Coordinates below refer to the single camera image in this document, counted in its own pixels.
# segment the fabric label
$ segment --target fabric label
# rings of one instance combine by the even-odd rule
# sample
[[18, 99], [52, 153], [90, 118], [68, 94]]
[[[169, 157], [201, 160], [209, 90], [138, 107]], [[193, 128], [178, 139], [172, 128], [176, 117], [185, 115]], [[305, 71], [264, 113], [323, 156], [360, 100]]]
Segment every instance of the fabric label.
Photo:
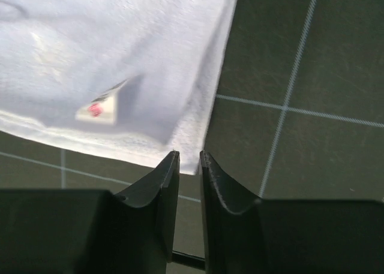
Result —
[[105, 91], [90, 104], [76, 112], [76, 120], [93, 122], [96, 124], [116, 124], [117, 94], [125, 85], [126, 81], [120, 82], [113, 88]]

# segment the dark surface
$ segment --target dark surface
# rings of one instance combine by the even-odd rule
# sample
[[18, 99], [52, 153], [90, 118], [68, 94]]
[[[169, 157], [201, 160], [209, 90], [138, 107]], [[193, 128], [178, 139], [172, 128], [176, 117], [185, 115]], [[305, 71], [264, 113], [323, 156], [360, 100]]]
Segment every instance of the dark surface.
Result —
[[[218, 87], [218, 94], [226, 96], [215, 102], [206, 149], [256, 194], [309, 4], [238, 0], [236, 7]], [[384, 0], [317, 1], [289, 103], [296, 108], [287, 112], [265, 197], [384, 197], [384, 124], [370, 123], [384, 122], [383, 8]], [[326, 114], [342, 117], [318, 117]], [[0, 155], [0, 187], [60, 187], [59, 149], [0, 134], [0, 151], [56, 166]], [[114, 192], [150, 171], [69, 151], [65, 165], [68, 188]], [[200, 199], [197, 177], [182, 176], [179, 190], [183, 197]], [[203, 255], [199, 202], [179, 198], [175, 231], [175, 250]], [[170, 266], [169, 272], [195, 270]]]

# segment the red logo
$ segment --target red logo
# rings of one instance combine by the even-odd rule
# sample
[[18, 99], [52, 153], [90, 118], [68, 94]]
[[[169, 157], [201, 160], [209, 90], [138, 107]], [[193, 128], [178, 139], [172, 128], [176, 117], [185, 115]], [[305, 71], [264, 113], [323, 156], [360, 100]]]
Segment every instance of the red logo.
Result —
[[99, 103], [95, 103], [88, 107], [88, 111], [91, 112], [93, 117], [97, 117], [102, 114], [103, 109], [100, 107]]

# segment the white towel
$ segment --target white towel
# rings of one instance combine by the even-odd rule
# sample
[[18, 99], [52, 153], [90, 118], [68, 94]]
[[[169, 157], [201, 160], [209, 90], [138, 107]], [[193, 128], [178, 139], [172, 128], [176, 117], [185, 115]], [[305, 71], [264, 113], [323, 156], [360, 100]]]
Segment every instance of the white towel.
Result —
[[[181, 173], [199, 162], [236, 0], [0, 0], [0, 130]], [[125, 81], [113, 123], [76, 113]]]

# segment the white grid line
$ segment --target white grid line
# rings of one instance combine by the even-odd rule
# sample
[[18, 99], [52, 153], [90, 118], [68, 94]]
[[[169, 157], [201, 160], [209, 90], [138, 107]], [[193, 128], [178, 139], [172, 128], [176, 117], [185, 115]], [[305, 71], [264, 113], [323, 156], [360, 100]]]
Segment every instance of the white grid line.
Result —
[[[122, 180], [118, 180], [118, 179], [114, 179], [114, 178], [109, 178], [109, 177], [103, 177], [103, 176], [95, 175], [95, 174], [90, 174], [90, 173], [87, 173], [87, 172], [78, 171], [78, 170], [71, 169], [71, 168], [66, 168], [66, 167], [63, 167], [63, 166], [57, 166], [57, 165], [54, 165], [54, 164], [51, 164], [51, 163], [46, 163], [46, 162], [42, 162], [42, 161], [38, 161], [38, 160], [34, 160], [34, 159], [29, 159], [29, 158], [21, 157], [21, 156], [18, 156], [18, 155], [13, 155], [13, 154], [10, 154], [10, 153], [5, 153], [5, 152], [1, 152], [0, 151], [0, 155], [1, 156], [5, 156], [5, 157], [9, 157], [9, 158], [14, 158], [14, 159], [26, 161], [26, 162], [30, 162], [30, 163], [34, 163], [34, 164], [38, 164], [38, 165], [42, 165], [42, 166], [46, 166], [46, 167], [55, 168], [55, 169], [62, 170], [62, 171], [67, 171], [67, 172], [71, 172], [71, 173], [75, 173], [75, 174], [79, 174], [79, 175], [84, 175], [84, 176], [89, 176], [89, 177], [100, 179], [100, 180], [104, 180], [104, 181], [114, 182], [114, 183], [117, 183], [117, 184], [122, 184], [122, 185], [126, 185], [126, 186], [132, 185], [132, 183], [129, 183], [129, 182], [126, 182], [126, 181], [122, 181]], [[185, 199], [185, 200], [189, 200], [189, 201], [193, 201], [193, 202], [198, 202], [198, 203], [201, 202], [199, 199], [188, 197], [188, 196], [184, 196], [184, 195], [178, 195], [178, 197], [181, 198], [181, 199]]]
[[[216, 97], [220, 98], [220, 99], [224, 99], [224, 100], [229, 100], [229, 101], [234, 101], [234, 102], [239, 102], [239, 103], [245, 103], [245, 104], [251, 104], [251, 105], [255, 105], [255, 106], [262, 106], [262, 107], [266, 107], [266, 108], [273, 108], [273, 109], [278, 109], [278, 110], [282, 110], [284, 108], [283, 106], [277, 105], [277, 104], [264, 103], [264, 102], [260, 102], [260, 101], [242, 99], [242, 98], [231, 97], [231, 96], [221, 95], [221, 94], [218, 94]], [[349, 122], [349, 123], [354, 123], [354, 124], [361, 124], [361, 125], [367, 125], [367, 126], [372, 126], [372, 127], [384, 128], [384, 123], [380, 123], [380, 122], [362, 120], [362, 119], [357, 119], [357, 118], [350, 118], [350, 117], [345, 117], [345, 116], [341, 116], [341, 115], [335, 115], [335, 114], [324, 113], [324, 112], [317, 112], [317, 111], [300, 109], [300, 108], [295, 108], [295, 107], [287, 107], [286, 110], [287, 110], [287, 112], [296, 112], [296, 113], [300, 113], [300, 114], [304, 114], [304, 115], [317, 116], [320, 118], [328, 118], [328, 119], [333, 119], [333, 120], [338, 120], [338, 121], [343, 121], [343, 122]]]
[[292, 72], [291, 72], [291, 75], [289, 77], [289, 84], [288, 84], [286, 96], [284, 98], [283, 109], [281, 111], [281, 114], [280, 114], [280, 117], [278, 120], [277, 129], [275, 132], [275, 137], [274, 137], [274, 140], [272, 142], [271, 151], [269, 153], [268, 161], [266, 163], [266, 167], [265, 167], [265, 171], [264, 171], [264, 175], [263, 175], [262, 184], [260, 186], [259, 197], [263, 197], [265, 187], [266, 187], [266, 184], [267, 184], [268, 178], [269, 178], [269, 172], [271, 171], [272, 164], [274, 162], [277, 144], [280, 140], [281, 130], [283, 129], [284, 120], [287, 116], [287, 108], [289, 105], [290, 97], [292, 96], [293, 87], [295, 85], [296, 76], [297, 76], [297, 73], [299, 70], [299, 65], [301, 62], [302, 54], [304, 52], [305, 42], [306, 42], [307, 37], [308, 37], [309, 28], [311, 26], [311, 21], [312, 21], [312, 17], [313, 17], [313, 13], [314, 13], [314, 8], [316, 6], [316, 2], [317, 2], [317, 0], [311, 0], [310, 6], [309, 6], [308, 11], [307, 11], [307, 16], [305, 18], [304, 27], [303, 27], [302, 34], [300, 37], [299, 46], [298, 46], [298, 49], [296, 52], [295, 61], [293, 63]]
[[61, 160], [61, 188], [67, 187], [67, 177], [65, 175], [65, 149], [60, 149], [60, 160]]

